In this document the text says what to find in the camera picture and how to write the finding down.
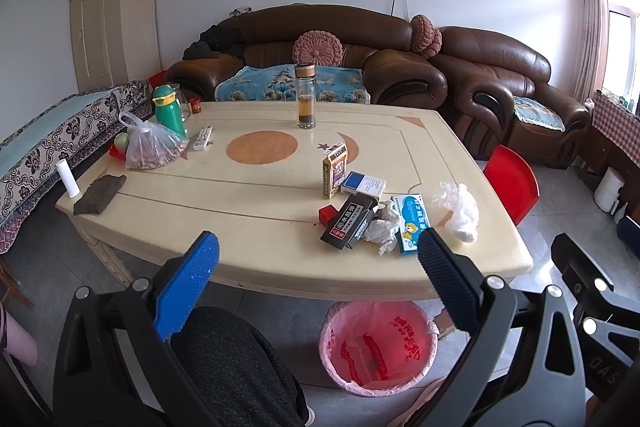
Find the glass tea bottle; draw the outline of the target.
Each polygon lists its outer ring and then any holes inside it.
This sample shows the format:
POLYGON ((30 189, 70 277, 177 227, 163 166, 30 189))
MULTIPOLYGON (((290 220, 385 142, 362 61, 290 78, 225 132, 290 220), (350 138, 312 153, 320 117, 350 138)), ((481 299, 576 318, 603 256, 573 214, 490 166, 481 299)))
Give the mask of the glass tea bottle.
POLYGON ((316 115, 314 115, 314 103, 316 103, 316 66, 314 64, 296 64, 295 90, 297 124, 302 129, 316 127, 316 115))

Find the small red cup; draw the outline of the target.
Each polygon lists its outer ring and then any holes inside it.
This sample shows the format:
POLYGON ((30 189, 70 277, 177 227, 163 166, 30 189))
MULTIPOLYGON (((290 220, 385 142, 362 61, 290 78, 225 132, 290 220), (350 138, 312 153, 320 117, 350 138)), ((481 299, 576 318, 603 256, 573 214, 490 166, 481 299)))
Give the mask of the small red cup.
POLYGON ((191 112, 198 114, 201 112, 201 100, 199 98, 191 98, 190 100, 191 112))

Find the blue white cigarette box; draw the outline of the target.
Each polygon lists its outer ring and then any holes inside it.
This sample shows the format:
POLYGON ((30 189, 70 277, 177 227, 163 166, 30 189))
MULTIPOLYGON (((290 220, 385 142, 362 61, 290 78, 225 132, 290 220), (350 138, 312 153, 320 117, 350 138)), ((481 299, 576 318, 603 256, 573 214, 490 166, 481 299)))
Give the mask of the blue white cigarette box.
POLYGON ((345 195, 364 195, 379 200, 385 191, 384 180, 351 171, 340 185, 340 192, 345 195))

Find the clear plastic bag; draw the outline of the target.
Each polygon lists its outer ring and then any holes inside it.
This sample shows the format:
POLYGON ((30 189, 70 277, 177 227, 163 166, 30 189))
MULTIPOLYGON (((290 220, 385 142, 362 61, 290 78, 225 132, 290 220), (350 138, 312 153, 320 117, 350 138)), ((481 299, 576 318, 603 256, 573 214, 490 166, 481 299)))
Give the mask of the clear plastic bag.
POLYGON ((440 191, 432 197, 432 203, 450 213, 444 227, 454 237, 468 244, 477 241, 480 207, 464 183, 442 182, 440 191))

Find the gold purple cigarette box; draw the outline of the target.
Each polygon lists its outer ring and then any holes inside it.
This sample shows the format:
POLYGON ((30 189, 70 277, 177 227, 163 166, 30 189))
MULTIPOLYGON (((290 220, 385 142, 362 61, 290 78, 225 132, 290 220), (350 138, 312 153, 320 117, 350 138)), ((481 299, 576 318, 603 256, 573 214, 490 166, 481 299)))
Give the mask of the gold purple cigarette box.
POLYGON ((332 145, 322 160, 323 196, 330 199, 340 189, 346 176, 348 150, 344 142, 332 145))

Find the floral covered bench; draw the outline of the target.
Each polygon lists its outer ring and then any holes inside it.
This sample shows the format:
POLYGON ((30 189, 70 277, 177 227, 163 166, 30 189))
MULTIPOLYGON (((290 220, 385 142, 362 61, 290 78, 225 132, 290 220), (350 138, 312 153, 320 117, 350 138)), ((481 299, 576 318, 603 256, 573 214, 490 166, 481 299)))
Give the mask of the floral covered bench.
POLYGON ((123 110, 145 119, 152 114, 145 80, 74 94, 54 104, 1 142, 1 251, 7 253, 23 222, 54 184, 55 165, 74 168, 125 127, 123 110))

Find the white cylindrical tube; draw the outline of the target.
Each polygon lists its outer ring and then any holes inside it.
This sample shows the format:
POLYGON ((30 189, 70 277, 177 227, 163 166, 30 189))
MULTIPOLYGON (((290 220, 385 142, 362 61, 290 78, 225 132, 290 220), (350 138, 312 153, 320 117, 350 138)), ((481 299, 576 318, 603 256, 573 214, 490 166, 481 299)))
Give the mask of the white cylindrical tube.
POLYGON ((75 198, 78 195, 80 195, 81 191, 80 191, 79 185, 72 173, 72 169, 70 169, 70 165, 68 165, 67 160, 60 159, 55 164, 55 169, 56 169, 56 172, 58 173, 58 176, 60 177, 61 181, 65 186, 67 196, 69 198, 75 198))

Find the plastic bag of nuts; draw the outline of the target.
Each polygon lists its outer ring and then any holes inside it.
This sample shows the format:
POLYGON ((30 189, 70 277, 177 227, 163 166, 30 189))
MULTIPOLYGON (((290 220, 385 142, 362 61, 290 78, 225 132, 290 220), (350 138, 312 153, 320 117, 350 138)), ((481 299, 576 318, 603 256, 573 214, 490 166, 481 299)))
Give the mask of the plastic bag of nuts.
POLYGON ((118 119, 128 132, 125 165, 129 170, 164 167, 181 156, 189 145, 185 136, 133 113, 123 110, 118 119))

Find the pink curtain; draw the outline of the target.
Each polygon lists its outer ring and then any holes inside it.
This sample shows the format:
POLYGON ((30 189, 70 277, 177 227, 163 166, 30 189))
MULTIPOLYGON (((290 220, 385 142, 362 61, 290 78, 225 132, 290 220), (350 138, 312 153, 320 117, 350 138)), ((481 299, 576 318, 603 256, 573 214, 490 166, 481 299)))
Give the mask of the pink curtain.
POLYGON ((608 0, 584 0, 573 98, 585 102, 602 86, 608 53, 608 0))

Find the pink lined trash bin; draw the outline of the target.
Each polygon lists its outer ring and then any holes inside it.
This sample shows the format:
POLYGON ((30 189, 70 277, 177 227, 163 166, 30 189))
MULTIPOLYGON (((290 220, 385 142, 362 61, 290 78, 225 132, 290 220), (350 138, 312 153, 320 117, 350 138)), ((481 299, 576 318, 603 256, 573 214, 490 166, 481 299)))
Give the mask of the pink lined trash bin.
POLYGON ((430 371, 439 330, 412 301, 335 303, 319 336, 319 357, 329 377, 365 398, 397 395, 430 371))

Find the person's dark trouser leg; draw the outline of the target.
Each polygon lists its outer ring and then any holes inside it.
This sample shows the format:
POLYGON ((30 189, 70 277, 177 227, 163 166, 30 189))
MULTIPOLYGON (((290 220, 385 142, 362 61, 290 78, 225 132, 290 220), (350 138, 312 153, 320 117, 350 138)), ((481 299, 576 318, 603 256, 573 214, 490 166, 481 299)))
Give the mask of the person's dark trouser leg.
POLYGON ((258 329, 217 307, 193 309, 170 345, 224 426, 309 426, 314 412, 258 329))

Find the glass teapot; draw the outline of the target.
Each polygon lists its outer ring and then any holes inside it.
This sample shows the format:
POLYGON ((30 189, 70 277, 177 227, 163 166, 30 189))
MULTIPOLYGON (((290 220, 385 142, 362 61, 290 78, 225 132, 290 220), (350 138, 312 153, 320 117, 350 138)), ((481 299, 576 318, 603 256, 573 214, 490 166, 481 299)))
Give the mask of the glass teapot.
POLYGON ((170 87, 174 90, 176 101, 179 103, 182 121, 186 121, 192 115, 191 105, 181 90, 179 83, 171 83, 170 87))

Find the white remote control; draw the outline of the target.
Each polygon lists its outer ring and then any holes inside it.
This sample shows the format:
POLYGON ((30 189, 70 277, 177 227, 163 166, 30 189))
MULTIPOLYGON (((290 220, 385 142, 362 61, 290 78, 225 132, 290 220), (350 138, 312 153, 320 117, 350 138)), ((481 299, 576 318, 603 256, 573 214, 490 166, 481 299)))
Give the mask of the white remote control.
POLYGON ((212 139, 213 127, 203 127, 193 141, 193 150, 206 150, 212 139))

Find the green thermos bottle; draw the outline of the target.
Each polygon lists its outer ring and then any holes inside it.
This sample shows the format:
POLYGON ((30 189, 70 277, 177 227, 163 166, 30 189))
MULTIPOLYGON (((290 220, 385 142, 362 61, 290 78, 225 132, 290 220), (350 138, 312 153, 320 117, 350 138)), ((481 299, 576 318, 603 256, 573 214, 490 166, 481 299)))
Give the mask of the green thermos bottle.
POLYGON ((156 120, 169 130, 186 136, 181 106, 175 89, 170 84, 158 86, 153 91, 152 102, 155 106, 156 120))

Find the brown leather sofa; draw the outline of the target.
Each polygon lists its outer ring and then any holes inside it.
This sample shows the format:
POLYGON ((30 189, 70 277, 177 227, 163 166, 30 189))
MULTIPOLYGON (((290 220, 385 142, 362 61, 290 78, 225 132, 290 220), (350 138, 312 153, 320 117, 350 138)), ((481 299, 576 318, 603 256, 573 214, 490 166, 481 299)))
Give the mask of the brown leather sofa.
POLYGON ((409 22, 337 4, 291 4, 232 16, 203 31, 165 79, 204 101, 243 67, 353 68, 374 104, 435 109, 447 83, 416 49, 409 22))

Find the white tissue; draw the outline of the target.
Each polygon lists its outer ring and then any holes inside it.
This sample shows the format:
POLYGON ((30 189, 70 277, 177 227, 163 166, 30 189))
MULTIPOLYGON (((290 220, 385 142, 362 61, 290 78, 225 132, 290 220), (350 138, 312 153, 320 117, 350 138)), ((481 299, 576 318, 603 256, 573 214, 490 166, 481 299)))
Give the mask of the white tissue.
POLYGON ((361 235, 361 238, 378 246, 380 256, 390 253, 397 245, 400 227, 400 212, 392 200, 380 202, 375 207, 375 216, 361 235))

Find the blue floral sofa cover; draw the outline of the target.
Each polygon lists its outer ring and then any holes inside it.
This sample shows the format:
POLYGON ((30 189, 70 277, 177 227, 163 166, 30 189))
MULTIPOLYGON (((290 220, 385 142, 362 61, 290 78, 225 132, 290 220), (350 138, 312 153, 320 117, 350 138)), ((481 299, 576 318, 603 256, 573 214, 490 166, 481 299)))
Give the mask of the blue floral sofa cover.
MULTIPOLYGON (((370 104, 360 69, 333 66, 316 68, 318 102, 370 104)), ((215 88, 216 102, 294 101, 296 79, 293 64, 257 68, 245 66, 215 88)))

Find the cream wooden cabinet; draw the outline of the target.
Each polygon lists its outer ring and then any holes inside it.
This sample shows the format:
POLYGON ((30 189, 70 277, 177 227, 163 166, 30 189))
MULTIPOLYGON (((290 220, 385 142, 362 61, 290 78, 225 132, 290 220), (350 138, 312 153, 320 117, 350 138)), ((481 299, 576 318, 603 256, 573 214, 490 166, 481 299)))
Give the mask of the cream wooden cabinet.
POLYGON ((70 0, 70 42, 80 92, 160 71, 155 0, 70 0))

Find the blue white medicine box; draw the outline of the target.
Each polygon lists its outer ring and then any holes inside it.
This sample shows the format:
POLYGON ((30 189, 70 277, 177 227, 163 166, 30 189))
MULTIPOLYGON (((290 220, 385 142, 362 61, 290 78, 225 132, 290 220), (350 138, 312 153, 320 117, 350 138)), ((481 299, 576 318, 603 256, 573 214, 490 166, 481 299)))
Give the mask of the blue white medicine box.
POLYGON ((400 254, 413 255, 418 251, 420 234, 431 226, 423 197, 420 194, 394 195, 390 200, 400 216, 396 233, 400 254))

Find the small red box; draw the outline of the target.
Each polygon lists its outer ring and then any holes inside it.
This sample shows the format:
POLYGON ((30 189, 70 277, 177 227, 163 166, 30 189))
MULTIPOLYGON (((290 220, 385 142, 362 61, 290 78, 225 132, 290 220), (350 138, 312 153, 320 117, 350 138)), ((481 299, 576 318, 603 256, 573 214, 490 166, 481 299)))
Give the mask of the small red box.
POLYGON ((338 210, 333 205, 327 205, 319 209, 319 222, 326 228, 337 216, 338 210))

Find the white appliance on floor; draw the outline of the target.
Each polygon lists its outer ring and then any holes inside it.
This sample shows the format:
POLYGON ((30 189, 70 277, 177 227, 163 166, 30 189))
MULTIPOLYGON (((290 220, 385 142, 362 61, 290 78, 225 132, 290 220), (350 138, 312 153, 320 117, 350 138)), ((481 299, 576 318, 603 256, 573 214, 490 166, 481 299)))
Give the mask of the white appliance on floor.
POLYGON ((608 167, 596 191, 593 193, 593 200, 596 205, 606 213, 614 212, 620 198, 620 190, 624 187, 624 184, 623 177, 615 169, 608 167))

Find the black clothes on sofa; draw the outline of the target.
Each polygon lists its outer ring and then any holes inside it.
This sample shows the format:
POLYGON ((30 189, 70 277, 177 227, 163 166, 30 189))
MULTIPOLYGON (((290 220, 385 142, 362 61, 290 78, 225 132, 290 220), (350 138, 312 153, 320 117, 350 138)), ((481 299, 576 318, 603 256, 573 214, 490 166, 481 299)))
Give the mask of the black clothes on sofa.
POLYGON ((192 43, 183 52, 182 59, 199 60, 200 58, 216 58, 222 54, 242 58, 245 40, 238 28, 224 28, 218 25, 203 31, 198 41, 192 43))

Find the red plastic stool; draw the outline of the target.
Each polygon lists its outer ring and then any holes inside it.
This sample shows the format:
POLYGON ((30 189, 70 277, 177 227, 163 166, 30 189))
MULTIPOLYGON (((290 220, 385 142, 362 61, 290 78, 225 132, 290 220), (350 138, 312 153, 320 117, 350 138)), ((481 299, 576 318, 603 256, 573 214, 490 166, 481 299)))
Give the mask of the red plastic stool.
POLYGON ((519 225, 540 199, 533 169, 514 150, 498 145, 483 172, 514 225, 519 225))

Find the black cigarette carton box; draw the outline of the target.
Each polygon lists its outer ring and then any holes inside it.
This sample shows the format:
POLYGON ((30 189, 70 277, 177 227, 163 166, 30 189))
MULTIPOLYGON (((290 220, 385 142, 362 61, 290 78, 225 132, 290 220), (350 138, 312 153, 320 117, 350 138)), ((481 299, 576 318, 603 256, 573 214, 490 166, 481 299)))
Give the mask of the black cigarette carton box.
POLYGON ((350 195, 320 236, 322 242, 342 251, 352 249, 372 221, 378 201, 367 195, 350 195))

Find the checkered tablecloth side table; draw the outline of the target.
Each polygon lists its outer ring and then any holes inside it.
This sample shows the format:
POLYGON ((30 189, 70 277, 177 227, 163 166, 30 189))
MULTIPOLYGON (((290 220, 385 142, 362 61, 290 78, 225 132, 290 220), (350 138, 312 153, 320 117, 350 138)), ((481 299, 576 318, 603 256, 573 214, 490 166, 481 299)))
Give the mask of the checkered tablecloth side table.
POLYGON ((622 176, 620 201, 626 202, 626 213, 631 215, 639 208, 639 117, 602 91, 592 99, 592 123, 579 155, 598 176, 608 168, 622 176))

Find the green apple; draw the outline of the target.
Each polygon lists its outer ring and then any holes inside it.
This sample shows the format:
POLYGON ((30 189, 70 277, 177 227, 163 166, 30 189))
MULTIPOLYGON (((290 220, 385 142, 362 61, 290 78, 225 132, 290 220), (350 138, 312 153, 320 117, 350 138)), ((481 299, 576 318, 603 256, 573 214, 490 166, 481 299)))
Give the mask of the green apple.
POLYGON ((114 138, 114 147, 119 150, 120 153, 125 153, 129 143, 129 134, 127 132, 120 132, 114 138))

